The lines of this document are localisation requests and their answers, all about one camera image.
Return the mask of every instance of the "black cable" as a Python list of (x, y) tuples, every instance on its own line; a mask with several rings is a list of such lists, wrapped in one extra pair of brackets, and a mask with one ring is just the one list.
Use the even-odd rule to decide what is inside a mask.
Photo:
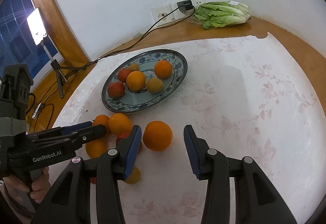
[(50, 116), (50, 119), (48, 121), (48, 125), (46, 126), (46, 129), (48, 129), (50, 123), (51, 123), (51, 120), (52, 120), (52, 117), (53, 117), (53, 113), (54, 113), (54, 104), (46, 104), (44, 107), (48, 106), (48, 105), (52, 105), (52, 112), (51, 112), (51, 116)]
[(184, 21), (184, 20), (190, 18), (191, 16), (193, 16), (194, 13), (195, 13), (195, 11), (196, 11), (196, 10), (194, 9), (194, 11), (192, 12), (191, 15), (189, 15), (189, 16), (187, 16), (187, 17), (185, 17), (185, 18), (183, 18), (183, 19), (181, 19), (181, 20), (179, 20), (179, 21), (177, 21), (177, 22), (175, 22), (175, 23), (169, 24), (169, 25), (167, 25), (167, 26), (158, 27), (158, 28), (155, 28), (155, 29), (153, 29), (152, 31), (148, 32), (147, 34), (145, 33), (146, 35), (144, 34), (144, 35), (143, 35), (144, 37), (143, 37), (142, 39), (140, 39), (139, 41), (137, 41), (135, 44), (131, 45), (131, 46), (128, 47), (128, 48), (122, 49), (122, 50), (116, 50), (116, 51), (113, 51), (112, 53), (108, 54), (108, 55), (105, 56), (105, 57), (112, 56), (112, 55), (118, 54), (118, 53), (120, 53), (120, 52), (123, 52), (123, 51), (126, 51), (126, 50), (131, 49), (132, 47), (134, 47), (136, 44), (138, 44), (141, 40), (143, 40), (146, 36), (148, 36), (148, 35), (149, 35), (150, 33), (152, 33), (153, 31), (158, 30), (158, 29), (162, 29), (162, 28), (168, 28), (168, 27), (174, 26), (174, 25), (176, 25), (177, 23), (180, 23), (180, 22), (182, 22), (182, 21)]
[(168, 13), (167, 15), (165, 15), (165, 16), (163, 16), (162, 18), (160, 18), (157, 22), (155, 22), (148, 30), (147, 30), (147, 32), (146, 33), (144, 33), (143, 35), (142, 35), (142, 37), (136, 42), (136, 43), (134, 43), (134, 44), (132, 44), (130, 47), (128, 47), (128, 48), (125, 48), (125, 49), (122, 49), (122, 50), (116, 50), (116, 51), (113, 51), (113, 52), (111, 52), (111, 53), (109, 53), (109, 54), (107, 54), (107, 55), (105, 55), (105, 56), (103, 56), (103, 57), (100, 57), (100, 58), (98, 58), (98, 59), (96, 59), (96, 60), (94, 60), (94, 61), (91, 61), (91, 62), (88, 62), (88, 63), (86, 63), (85, 65), (84, 65), (84, 67), (88, 67), (88, 66), (90, 66), (90, 65), (92, 65), (92, 64), (94, 64), (94, 63), (97, 63), (99, 60), (101, 60), (101, 59), (104, 59), (104, 58), (107, 58), (107, 57), (109, 57), (109, 56), (113, 56), (113, 55), (115, 55), (115, 54), (118, 54), (118, 53), (120, 53), (120, 52), (123, 52), (123, 51), (126, 51), (126, 50), (129, 50), (129, 49), (131, 49), (131, 48), (133, 48), (134, 46), (136, 46), (140, 41), (142, 41), (146, 36), (148, 36), (151, 32), (153, 32), (153, 31), (155, 31), (155, 30), (157, 30), (157, 29), (161, 29), (161, 28), (167, 28), (167, 27), (170, 27), (170, 26), (173, 26), (173, 25), (175, 25), (175, 24), (177, 24), (177, 23), (180, 23), (180, 22), (182, 22), (182, 21), (184, 21), (184, 20), (186, 20), (186, 19), (188, 19), (188, 18), (190, 18), (191, 16), (193, 16), (194, 14), (195, 14), (195, 8), (194, 8), (194, 11), (192, 12), (192, 14), (191, 15), (189, 15), (189, 16), (187, 16), (187, 17), (185, 17), (185, 18), (183, 18), (183, 19), (181, 19), (181, 20), (179, 20), (179, 21), (177, 21), (177, 22), (175, 22), (175, 23), (173, 23), (173, 24), (170, 24), (170, 25), (168, 25), (168, 26), (163, 26), (163, 27), (158, 27), (158, 28), (155, 28), (155, 29), (153, 29), (152, 31), (150, 31), (157, 23), (159, 23), (161, 20), (163, 20), (165, 17), (167, 17), (168, 15), (170, 15), (170, 14), (172, 14), (173, 12), (175, 12), (176, 10), (178, 10), (180, 7), (178, 7), (178, 8), (176, 8), (176, 9), (174, 9), (172, 12), (170, 12), (170, 13)]
[[(76, 72), (74, 72), (74, 73), (73, 73), (73, 72), (67, 73), (67, 74), (65, 75), (65, 77), (66, 77), (66, 78), (69, 78), (69, 77), (75, 75), (76, 73), (78, 73), (78, 71), (76, 71)], [(52, 88), (56, 83), (57, 83), (57, 82), (55, 82), (54, 84), (52, 84), (52, 86), (48, 89), (48, 91), (45, 93), (45, 95), (49, 92), (49, 90), (50, 90), (50, 89), (51, 89), (51, 88)], [(58, 89), (59, 89), (59, 88), (57, 87), (57, 88), (55, 89), (55, 91), (47, 97), (47, 99), (44, 101), (44, 104), (47, 102), (47, 100), (48, 100), (52, 95), (54, 95), (54, 94), (56, 93), (56, 91), (57, 91)], [(53, 118), (53, 113), (54, 113), (54, 104), (52, 104), (52, 103), (51, 103), (51, 104), (47, 104), (47, 105), (45, 105), (45, 106), (41, 109), (41, 111), (39, 112), (39, 115), (37, 116), (36, 121), (35, 121), (35, 124), (34, 124), (33, 133), (35, 132), (37, 121), (39, 120), (39, 117), (40, 117), (40, 115), (41, 115), (43, 109), (44, 109), (46, 106), (48, 106), (48, 105), (52, 105), (52, 106), (53, 106), (53, 108), (52, 108), (52, 113), (51, 113), (51, 117), (50, 117), (50, 120), (49, 120), (48, 125), (47, 125), (47, 128), (46, 128), (46, 129), (48, 129), (48, 127), (49, 127), (49, 125), (50, 125), (50, 122), (51, 122), (51, 120), (52, 120), (52, 118)]]
[(30, 93), (29, 95), (30, 95), (30, 96), (33, 96), (33, 103), (32, 103), (32, 105), (31, 105), (31, 107), (26, 111), (26, 114), (28, 114), (28, 113), (31, 111), (31, 109), (32, 109), (32, 107), (34, 106), (35, 101), (36, 101), (36, 96), (35, 96), (35, 94)]

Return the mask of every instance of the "metal screw head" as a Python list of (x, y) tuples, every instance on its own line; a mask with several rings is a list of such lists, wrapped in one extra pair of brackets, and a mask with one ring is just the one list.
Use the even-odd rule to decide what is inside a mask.
[(246, 162), (246, 163), (252, 163), (252, 162), (253, 162), (252, 157), (249, 157), (249, 156), (245, 157), (243, 160), (244, 160), (244, 162)]
[(217, 154), (217, 150), (216, 150), (216, 149), (209, 149), (209, 150), (207, 151), (207, 153), (208, 153), (209, 155), (216, 155), (216, 154)]
[(81, 161), (81, 158), (80, 157), (74, 157), (72, 158), (71, 160), (73, 163), (79, 163)]
[(117, 151), (116, 149), (110, 149), (110, 150), (108, 151), (108, 154), (111, 155), (111, 156), (114, 156), (114, 155), (116, 155), (117, 153), (118, 153), (118, 151)]

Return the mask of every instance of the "blue window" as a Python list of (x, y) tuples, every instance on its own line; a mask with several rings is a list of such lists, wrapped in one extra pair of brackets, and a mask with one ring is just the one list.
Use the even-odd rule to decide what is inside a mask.
[[(34, 78), (49, 62), (41, 45), (36, 46), (27, 24), (27, 17), (34, 11), (31, 0), (3, 0), (0, 4), (0, 76), (4, 67), (26, 63)], [(45, 40), (52, 56), (58, 53), (52, 41)]]

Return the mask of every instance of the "blue and white porcelain plate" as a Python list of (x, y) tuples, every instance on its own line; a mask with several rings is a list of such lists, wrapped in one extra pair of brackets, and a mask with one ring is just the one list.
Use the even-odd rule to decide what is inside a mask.
[[(126, 84), (126, 94), (119, 99), (112, 99), (108, 94), (108, 85), (118, 80), (118, 71), (121, 68), (128, 68), (133, 62), (136, 62), (142, 73), (146, 76), (146, 81), (150, 78), (157, 78), (154, 73), (154, 66), (159, 60), (167, 60), (173, 67), (169, 78), (162, 80), (164, 89), (158, 94), (151, 94), (146, 87), (138, 92), (128, 89)], [(164, 100), (172, 94), (182, 83), (187, 73), (188, 64), (184, 56), (177, 51), (170, 49), (155, 49), (144, 52), (121, 64), (106, 80), (102, 90), (102, 101), (107, 109), (116, 113), (133, 113), (151, 107)]]

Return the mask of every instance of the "yellow fruit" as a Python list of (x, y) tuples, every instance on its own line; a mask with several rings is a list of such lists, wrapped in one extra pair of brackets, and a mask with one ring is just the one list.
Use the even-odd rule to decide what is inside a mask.
[(160, 79), (167, 79), (172, 73), (172, 65), (166, 60), (160, 60), (154, 66), (154, 73)]
[(109, 136), (109, 134), (111, 133), (110, 129), (109, 129), (109, 126), (108, 126), (108, 121), (109, 121), (109, 117), (104, 115), (104, 114), (100, 114), (98, 115), (93, 123), (92, 123), (92, 126), (94, 125), (105, 125), (105, 128), (106, 128), (106, 137)]
[(167, 124), (162, 121), (152, 121), (145, 128), (143, 142), (151, 150), (162, 151), (171, 144), (172, 137), (172, 130)]
[(132, 91), (140, 91), (144, 88), (146, 83), (146, 77), (144, 73), (140, 71), (133, 71), (127, 77), (126, 84)]
[(131, 71), (139, 71), (139, 65), (136, 62), (133, 62), (128, 67)]
[(87, 155), (91, 158), (98, 158), (108, 150), (106, 142), (103, 139), (97, 139), (85, 144)]
[(118, 136), (123, 132), (130, 132), (132, 129), (132, 123), (129, 118), (122, 113), (113, 114), (108, 120), (108, 126), (110, 131)]
[(135, 184), (135, 183), (139, 182), (140, 179), (141, 179), (141, 172), (135, 166), (134, 169), (132, 170), (131, 175), (124, 182), (128, 183), (128, 184)]
[(148, 82), (146, 84), (146, 89), (151, 94), (158, 94), (163, 91), (164, 84), (160, 79), (152, 78), (152, 79), (148, 80)]

